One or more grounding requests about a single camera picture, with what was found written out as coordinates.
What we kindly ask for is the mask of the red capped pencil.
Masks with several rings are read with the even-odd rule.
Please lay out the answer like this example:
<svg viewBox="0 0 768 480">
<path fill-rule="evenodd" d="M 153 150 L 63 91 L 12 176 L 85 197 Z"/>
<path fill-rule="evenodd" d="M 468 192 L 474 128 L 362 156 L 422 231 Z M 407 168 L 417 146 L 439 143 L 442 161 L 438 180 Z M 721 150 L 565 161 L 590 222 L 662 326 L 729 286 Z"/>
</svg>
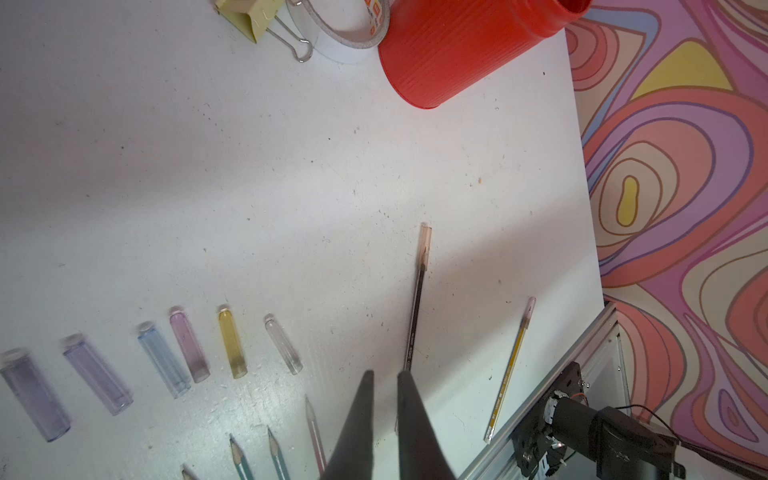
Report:
<svg viewBox="0 0 768 480">
<path fill-rule="evenodd" d="M 182 466 L 181 473 L 184 480 L 199 480 L 199 478 L 186 465 Z"/>
</svg>

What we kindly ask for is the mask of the clear violet pencil cap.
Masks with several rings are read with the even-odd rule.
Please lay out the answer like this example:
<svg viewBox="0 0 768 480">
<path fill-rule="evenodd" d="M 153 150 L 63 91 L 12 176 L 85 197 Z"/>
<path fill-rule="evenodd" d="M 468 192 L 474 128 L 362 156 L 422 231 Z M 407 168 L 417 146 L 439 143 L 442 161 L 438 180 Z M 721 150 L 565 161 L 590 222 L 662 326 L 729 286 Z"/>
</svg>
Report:
<svg viewBox="0 0 768 480">
<path fill-rule="evenodd" d="M 126 410 L 133 398 L 124 382 L 82 334 L 63 340 L 63 356 L 113 416 Z"/>
</svg>

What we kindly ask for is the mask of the red pen cup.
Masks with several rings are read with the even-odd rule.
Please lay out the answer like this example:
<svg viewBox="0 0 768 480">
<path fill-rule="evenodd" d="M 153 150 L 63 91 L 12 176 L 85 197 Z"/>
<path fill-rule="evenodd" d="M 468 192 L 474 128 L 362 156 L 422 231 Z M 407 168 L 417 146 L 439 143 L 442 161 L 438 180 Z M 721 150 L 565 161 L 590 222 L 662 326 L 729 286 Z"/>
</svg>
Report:
<svg viewBox="0 0 768 480">
<path fill-rule="evenodd" d="M 409 104 L 433 109 L 580 19 L 588 0 L 397 1 L 379 45 Z"/>
</svg>

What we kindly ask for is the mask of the clear yellow pencil cap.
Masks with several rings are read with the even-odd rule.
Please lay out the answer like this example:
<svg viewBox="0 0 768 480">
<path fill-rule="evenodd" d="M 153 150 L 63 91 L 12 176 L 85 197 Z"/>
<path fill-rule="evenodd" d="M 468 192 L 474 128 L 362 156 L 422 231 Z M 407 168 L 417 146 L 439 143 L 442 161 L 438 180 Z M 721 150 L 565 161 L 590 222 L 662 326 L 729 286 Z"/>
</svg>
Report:
<svg viewBox="0 0 768 480">
<path fill-rule="evenodd" d="M 248 368 L 235 318 L 228 305 L 219 307 L 218 322 L 232 377 L 242 378 L 248 373 Z"/>
</svg>

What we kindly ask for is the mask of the clear pale blue pencil cap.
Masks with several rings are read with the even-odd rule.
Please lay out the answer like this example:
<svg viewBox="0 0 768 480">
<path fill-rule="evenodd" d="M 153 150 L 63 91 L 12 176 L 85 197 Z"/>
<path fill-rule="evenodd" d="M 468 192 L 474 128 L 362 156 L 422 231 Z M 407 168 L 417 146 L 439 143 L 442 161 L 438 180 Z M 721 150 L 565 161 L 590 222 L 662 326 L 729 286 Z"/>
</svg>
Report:
<svg viewBox="0 0 768 480">
<path fill-rule="evenodd" d="M 191 386 L 165 337 L 151 321 L 137 327 L 137 339 L 174 399 L 186 394 Z"/>
</svg>

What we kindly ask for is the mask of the yellow black capped pencil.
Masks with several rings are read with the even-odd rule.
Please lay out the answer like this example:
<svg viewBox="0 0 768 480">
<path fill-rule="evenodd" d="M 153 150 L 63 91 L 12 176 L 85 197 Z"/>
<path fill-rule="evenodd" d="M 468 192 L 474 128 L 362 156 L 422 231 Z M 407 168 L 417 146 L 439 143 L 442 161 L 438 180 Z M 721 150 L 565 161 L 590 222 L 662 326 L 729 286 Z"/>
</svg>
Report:
<svg viewBox="0 0 768 480">
<path fill-rule="evenodd" d="M 533 311 L 535 309 L 535 305 L 536 305 L 536 298 L 529 297 L 522 314 L 519 329 L 515 337 L 515 341 L 514 341 L 514 344 L 513 344 L 513 347 L 504 371 L 504 375 L 501 380 L 498 393 L 494 401 L 493 409 L 491 411 L 491 415 L 490 415 L 484 436 L 483 436 L 483 441 L 486 444 L 489 444 L 495 435 L 496 427 L 497 427 L 499 417 L 503 408 L 503 403 L 506 398 L 509 385 L 511 383 L 511 377 L 522 348 L 524 337 L 530 325 L 530 321 L 533 315 Z"/>
</svg>

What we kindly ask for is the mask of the clear purple pencil cap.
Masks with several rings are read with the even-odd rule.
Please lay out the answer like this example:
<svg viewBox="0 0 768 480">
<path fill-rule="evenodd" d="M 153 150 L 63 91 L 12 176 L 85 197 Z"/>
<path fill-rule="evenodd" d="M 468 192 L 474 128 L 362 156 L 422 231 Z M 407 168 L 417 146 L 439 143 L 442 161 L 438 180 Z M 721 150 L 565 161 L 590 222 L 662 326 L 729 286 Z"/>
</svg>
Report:
<svg viewBox="0 0 768 480">
<path fill-rule="evenodd" d="M 25 349 L 1 354 L 1 376 L 47 442 L 71 429 L 71 421 L 53 388 Z"/>
</svg>

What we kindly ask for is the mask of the yellow binder clip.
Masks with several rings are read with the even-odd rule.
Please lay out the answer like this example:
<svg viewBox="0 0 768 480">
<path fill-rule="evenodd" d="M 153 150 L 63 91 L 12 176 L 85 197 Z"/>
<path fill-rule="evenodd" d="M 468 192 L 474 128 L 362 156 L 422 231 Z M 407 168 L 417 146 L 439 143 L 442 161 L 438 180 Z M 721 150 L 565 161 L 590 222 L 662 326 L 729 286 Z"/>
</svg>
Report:
<svg viewBox="0 0 768 480">
<path fill-rule="evenodd" d="M 265 34 L 286 46 L 298 63 L 308 62 L 314 53 L 313 45 L 291 29 L 279 16 L 284 0 L 216 0 L 216 12 L 226 18 L 254 44 Z"/>
</svg>

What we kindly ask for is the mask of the clear pink pencil cap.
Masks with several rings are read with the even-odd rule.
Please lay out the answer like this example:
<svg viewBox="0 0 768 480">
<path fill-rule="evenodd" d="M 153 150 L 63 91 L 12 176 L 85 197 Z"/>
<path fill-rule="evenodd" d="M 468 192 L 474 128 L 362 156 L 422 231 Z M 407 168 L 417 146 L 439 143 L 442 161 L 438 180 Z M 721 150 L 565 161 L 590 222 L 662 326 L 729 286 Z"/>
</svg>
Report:
<svg viewBox="0 0 768 480">
<path fill-rule="evenodd" d="M 192 380 L 195 383 L 203 382 L 210 376 L 208 362 L 182 307 L 174 306 L 170 309 L 169 323 Z"/>
</svg>

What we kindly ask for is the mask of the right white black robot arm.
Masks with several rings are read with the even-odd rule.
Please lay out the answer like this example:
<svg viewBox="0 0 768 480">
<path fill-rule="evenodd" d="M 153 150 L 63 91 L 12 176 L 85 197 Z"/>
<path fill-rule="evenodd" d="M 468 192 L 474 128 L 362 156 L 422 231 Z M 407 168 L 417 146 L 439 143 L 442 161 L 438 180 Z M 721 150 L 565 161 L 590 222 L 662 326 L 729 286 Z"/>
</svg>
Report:
<svg viewBox="0 0 768 480">
<path fill-rule="evenodd" d="M 600 479 L 685 479 L 676 444 L 613 407 L 595 410 L 574 399 L 549 401 L 552 436 L 595 463 Z"/>
</svg>

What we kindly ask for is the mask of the clear colourless pencil cap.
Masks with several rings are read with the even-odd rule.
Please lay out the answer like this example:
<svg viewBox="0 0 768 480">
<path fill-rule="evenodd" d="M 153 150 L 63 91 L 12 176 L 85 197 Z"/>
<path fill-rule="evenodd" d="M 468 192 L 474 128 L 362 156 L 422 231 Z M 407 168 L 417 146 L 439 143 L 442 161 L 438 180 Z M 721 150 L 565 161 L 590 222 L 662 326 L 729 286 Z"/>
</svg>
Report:
<svg viewBox="0 0 768 480">
<path fill-rule="evenodd" d="M 273 314 L 264 317 L 264 327 L 290 373 L 298 375 L 303 369 L 301 358 Z"/>
</svg>

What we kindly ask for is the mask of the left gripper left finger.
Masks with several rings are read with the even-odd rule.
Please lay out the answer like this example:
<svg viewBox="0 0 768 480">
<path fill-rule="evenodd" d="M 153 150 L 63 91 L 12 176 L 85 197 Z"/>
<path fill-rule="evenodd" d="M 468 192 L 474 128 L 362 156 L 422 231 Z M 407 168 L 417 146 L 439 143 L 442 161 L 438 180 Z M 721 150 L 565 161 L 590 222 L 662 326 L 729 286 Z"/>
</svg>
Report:
<svg viewBox="0 0 768 480">
<path fill-rule="evenodd" d="M 340 437 L 322 480 L 371 480 L 373 473 L 374 371 L 359 383 Z"/>
</svg>

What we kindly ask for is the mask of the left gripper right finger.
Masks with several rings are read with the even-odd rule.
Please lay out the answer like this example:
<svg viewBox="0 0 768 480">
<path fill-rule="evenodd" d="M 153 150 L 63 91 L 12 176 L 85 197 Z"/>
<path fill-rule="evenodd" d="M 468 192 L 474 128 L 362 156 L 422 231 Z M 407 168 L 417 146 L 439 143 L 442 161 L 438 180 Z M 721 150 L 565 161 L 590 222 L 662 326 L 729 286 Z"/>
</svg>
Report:
<svg viewBox="0 0 768 480">
<path fill-rule="evenodd" d="M 402 480 L 449 479 L 456 476 L 446 461 L 413 376 L 398 374 L 397 424 Z"/>
</svg>

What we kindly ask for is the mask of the clear tape roll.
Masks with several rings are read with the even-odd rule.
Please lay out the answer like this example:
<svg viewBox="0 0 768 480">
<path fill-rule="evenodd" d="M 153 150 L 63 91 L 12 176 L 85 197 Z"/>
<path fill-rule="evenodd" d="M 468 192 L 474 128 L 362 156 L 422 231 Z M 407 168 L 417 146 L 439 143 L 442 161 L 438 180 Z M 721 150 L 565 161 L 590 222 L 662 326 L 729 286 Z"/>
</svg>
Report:
<svg viewBox="0 0 768 480">
<path fill-rule="evenodd" d="M 388 0 L 287 1 L 289 14 L 313 51 L 341 64 L 371 56 L 391 20 Z"/>
</svg>

